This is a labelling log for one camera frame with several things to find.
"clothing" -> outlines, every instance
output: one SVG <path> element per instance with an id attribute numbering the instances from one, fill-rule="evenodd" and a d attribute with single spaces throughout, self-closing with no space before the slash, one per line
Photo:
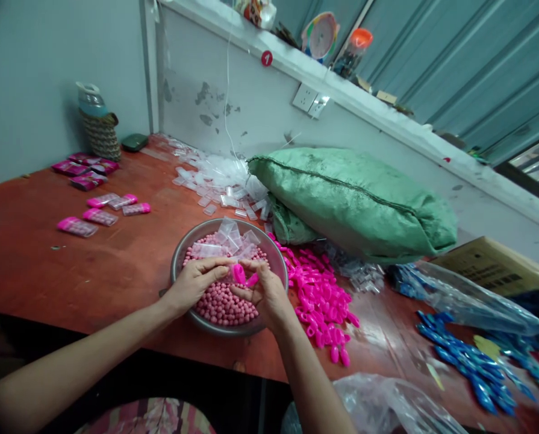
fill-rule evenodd
<path id="1" fill-rule="evenodd" d="M 104 413 L 75 434 L 215 434 L 195 406 L 173 398 L 149 398 Z"/>

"metal bowl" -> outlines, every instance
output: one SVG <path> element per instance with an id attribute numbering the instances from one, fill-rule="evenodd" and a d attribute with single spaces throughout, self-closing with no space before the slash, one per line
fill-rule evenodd
<path id="1" fill-rule="evenodd" d="M 222 219 L 213 219 L 206 222 L 203 222 L 193 229 L 191 229 L 181 240 L 177 249 L 175 249 L 175 254 L 173 255 L 173 260 L 171 262 L 171 281 L 174 282 L 183 268 L 183 260 L 185 259 L 185 253 L 187 249 L 193 245 L 197 240 L 203 238 L 206 235 L 209 235 L 219 229 L 221 226 Z M 237 227 L 239 232 L 244 234 L 248 230 L 252 230 L 257 238 L 261 241 L 259 247 L 267 253 L 267 260 L 271 266 L 271 271 L 273 271 L 283 283 L 283 287 L 287 292 L 288 288 L 288 277 L 287 277 L 287 267 L 283 261 L 283 256 L 281 252 L 273 243 L 271 238 L 269 238 L 265 232 L 259 228 L 244 222 L 242 220 L 234 219 L 237 222 Z M 187 312 L 188 316 L 197 324 L 198 327 L 203 330 L 210 332 L 217 336 L 226 336 L 228 338 L 239 338 L 244 336 L 251 336 L 256 333 L 259 333 L 265 329 L 265 324 L 263 324 L 261 317 L 258 316 L 253 321 L 248 322 L 243 325 L 234 325 L 229 327 L 224 327 L 222 325 L 213 324 L 212 322 L 207 321 L 205 318 L 199 316 L 194 309 L 189 309 Z"/>

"red sticker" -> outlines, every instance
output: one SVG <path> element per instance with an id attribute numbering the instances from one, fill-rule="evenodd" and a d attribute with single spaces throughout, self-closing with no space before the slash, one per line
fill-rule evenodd
<path id="1" fill-rule="evenodd" d="M 273 54 L 271 51 L 265 50 L 261 55 L 261 63 L 263 66 L 271 66 L 271 62 L 273 62 Z"/>

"electrical outlet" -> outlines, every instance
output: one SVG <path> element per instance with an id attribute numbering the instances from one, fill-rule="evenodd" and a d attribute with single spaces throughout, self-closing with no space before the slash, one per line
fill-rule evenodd
<path id="1" fill-rule="evenodd" d="M 322 114 L 323 109 L 329 101 L 329 97 L 324 93 L 318 93 L 310 109 L 307 111 L 307 114 L 310 115 L 313 119 L 318 119 L 319 115 Z"/>
<path id="2" fill-rule="evenodd" d="M 302 83 L 299 85 L 298 92 L 293 97 L 291 104 L 307 113 L 316 98 L 317 91 Z"/>

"wooden table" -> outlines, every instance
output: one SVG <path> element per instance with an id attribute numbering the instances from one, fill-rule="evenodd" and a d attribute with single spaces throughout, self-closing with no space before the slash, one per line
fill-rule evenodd
<path id="1" fill-rule="evenodd" d="M 109 183 L 87 193 L 49 169 L 0 184 L 0 313 L 90 334 L 155 302 L 158 291 L 170 285 L 177 243 L 210 218 L 197 205 L 199 197 L 193 191 L 172 184 L 178 162 L 169 151 L 153 141 L 147 150 L 151 155 L 125 153 L 121 169 L 110 175 Z M 107 192 L 133 193 L 149 202 L 152 212 L 120 218 L 88 239 L 56 230 L 63 218 L 82 215 L 86 199 Z M 232 210 L 219 208 L 213 218 L 223 215 L 232 216 Z M 290 297 L 297 305 L 296 295 Z M 432 344 L 416 332 L 418 309 L 431 312 L 424 303 L 390 288 L 355 296 L 351 311 L 360 317 L 361 327 L 349 327 L 351 366 L 333 365 L 328 351 L 316 349 L 329 378 L 358 371 L 401 377 L 424 390 L 461 424 L 482 424 L 503 433 L 539 432 L 539 388 L 531 385 L 538 398 L 533 403 L 511 386 L 520 402 L 518 418 L 487 414 L 476 403 L 468 381 L 437 361 Z M 471 342 L 469 329 L 454 326 L 453 331 Z M 268 330 L 246 339 L 218 338 L 183 317 L 147 348 L 287 381 Z M 429 365 L 438 372 L 444 391 L 430 375 Z M 522 370 L 517 371 L 529 382 Z"/>

